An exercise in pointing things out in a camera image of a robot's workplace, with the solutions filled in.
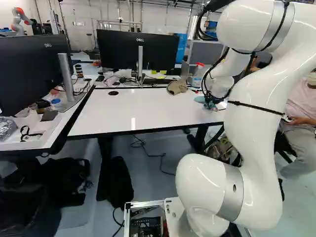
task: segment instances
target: computer monitor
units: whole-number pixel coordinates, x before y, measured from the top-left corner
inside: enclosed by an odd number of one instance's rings
[[[174,68],[178,36],[97,30],[97,37],[104,68],[135,70],[138,46],[143,46],[143,69]]]
[[[0,38],[1,116],[15,115],[63,81],[58,53],[70,60],[65,35]]]

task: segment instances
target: beige cloth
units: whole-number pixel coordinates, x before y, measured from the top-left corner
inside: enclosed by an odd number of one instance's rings
[[[176,95],[181,92],[186,92],[188,90],[187,88],[187,81],[185,79],[180,79],[180,80],[174,80],[169,83],[167,86],[167,91],[171,95]]]

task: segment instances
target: person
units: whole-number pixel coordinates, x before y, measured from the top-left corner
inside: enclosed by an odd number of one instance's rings
[[[316,170],[316,73],[313,71],[302,78],[285,105],[285,114],[293,121],[281,122],[291,148],[297,158],[284,166],[278,175],[280,179],[297,178]]]

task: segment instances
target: pink shirt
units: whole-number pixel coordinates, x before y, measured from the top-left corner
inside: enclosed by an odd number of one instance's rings
[[[285,105],[285,113],[297,117],[316,119],[316,89],[307,86],[306,78],[294,88]]]

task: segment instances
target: mouse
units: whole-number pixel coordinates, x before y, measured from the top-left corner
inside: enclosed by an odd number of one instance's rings
[[[103,81],[103,80],[104,80],[104,76],[99,76],[96,81]]]
[[[117,91],[110,91],[109,95],[118,95],[119,93]]]

